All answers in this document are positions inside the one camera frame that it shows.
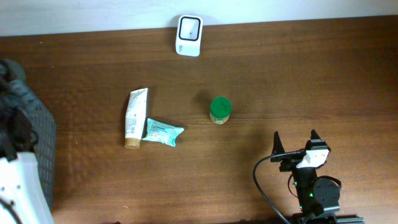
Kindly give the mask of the green lid glass jar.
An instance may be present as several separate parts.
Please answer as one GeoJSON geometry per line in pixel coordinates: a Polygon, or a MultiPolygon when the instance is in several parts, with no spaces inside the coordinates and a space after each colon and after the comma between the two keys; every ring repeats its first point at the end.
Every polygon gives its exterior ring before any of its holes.
{"type": "Polygon", "coordinates": [[[213,99],[210,106],[210,119],[215,124],[224,124],[229,120],[232,111],[232,104],[225,97],[213,99]]]}

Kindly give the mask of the white Pantene conditioner tube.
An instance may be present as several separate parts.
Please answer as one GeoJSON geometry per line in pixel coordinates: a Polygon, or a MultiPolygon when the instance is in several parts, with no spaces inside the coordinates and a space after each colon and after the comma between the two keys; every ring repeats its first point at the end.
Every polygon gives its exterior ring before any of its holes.
{"type": "Polygon", "coordinates": [[[139,149],[146,121],[148,88],[130,92],[125,116],[126,149],[139,149]]]}

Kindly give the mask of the left black and white arm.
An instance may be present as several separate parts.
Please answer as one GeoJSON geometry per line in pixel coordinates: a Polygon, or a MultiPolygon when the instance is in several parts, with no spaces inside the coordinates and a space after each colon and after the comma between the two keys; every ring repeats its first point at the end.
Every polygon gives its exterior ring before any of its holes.
{"type": "Polygon", "coordinates": [[[1,60],[1,223],[53,223],[56,124],[24,69],[1,60]]]}

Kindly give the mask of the right black and white arm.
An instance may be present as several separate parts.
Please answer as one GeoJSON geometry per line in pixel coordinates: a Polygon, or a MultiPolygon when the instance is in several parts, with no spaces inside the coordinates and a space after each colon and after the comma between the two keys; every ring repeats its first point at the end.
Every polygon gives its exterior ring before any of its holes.
{"type": "Polygon", "coordinates": [[[317,169],[326,164],[330,147],[315,130],[303,149],[285,152],[278,132],[274,133],[272,162],[280,164],[281,172],[290,172],[294,181],[300,213],[292,216],[294,223],[336,223],[335,213],[340,210],[341,181],[317,175],[317,169]]]}

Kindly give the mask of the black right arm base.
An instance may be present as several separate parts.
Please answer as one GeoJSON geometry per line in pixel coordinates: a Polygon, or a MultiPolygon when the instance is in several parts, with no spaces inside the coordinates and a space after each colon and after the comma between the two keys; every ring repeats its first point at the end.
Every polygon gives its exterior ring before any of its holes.
{"type": "Polygon", "coordinates": [[[335,214],[329,213],[319,217],[313,217],[305,221],[303,215],[295,214],[292,217],[292,223],[294,224],[365,224],[363,217],[351,216],[336,216],[335,214]]]}

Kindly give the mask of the teal wet wipes pack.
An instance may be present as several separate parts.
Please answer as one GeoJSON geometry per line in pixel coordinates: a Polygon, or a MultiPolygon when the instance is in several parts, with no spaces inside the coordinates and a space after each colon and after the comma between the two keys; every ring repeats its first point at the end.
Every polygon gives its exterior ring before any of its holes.
{"type": "Polygon", "coordinates": [[[184,128],[165,124],[154,119],[147,119],[147,131],[144,141],[160,142],[175,147],[177,137],[184,132],[184,128]]]}

